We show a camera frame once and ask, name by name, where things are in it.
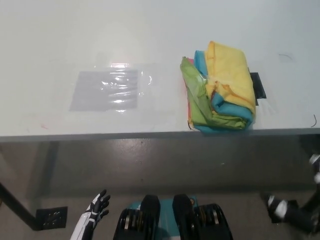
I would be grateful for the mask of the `white and black left hand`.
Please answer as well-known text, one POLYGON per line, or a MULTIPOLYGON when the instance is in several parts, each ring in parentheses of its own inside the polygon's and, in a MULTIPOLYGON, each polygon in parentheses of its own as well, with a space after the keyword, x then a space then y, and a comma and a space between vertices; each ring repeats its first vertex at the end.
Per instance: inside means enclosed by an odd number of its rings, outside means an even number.
POLYGON ((98 222, 109 213, 107 209, 111 196, 107 190, 100 192, 80 216, 70 240, 91 240, 98 222))

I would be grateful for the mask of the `white and black right hand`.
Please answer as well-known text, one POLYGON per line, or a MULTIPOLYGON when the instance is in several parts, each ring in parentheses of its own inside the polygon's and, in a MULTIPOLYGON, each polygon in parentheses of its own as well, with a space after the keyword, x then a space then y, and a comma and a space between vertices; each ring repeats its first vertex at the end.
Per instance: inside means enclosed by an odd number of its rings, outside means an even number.
POLYGON ((315 235, 320 232, 320 155, 313 154, 309 163, 316 189, 305 205, 299 207, 293 201, 279 199, 266 192, 262 192, 260 197, 272 220, 288 223, 307 235, 315 235))

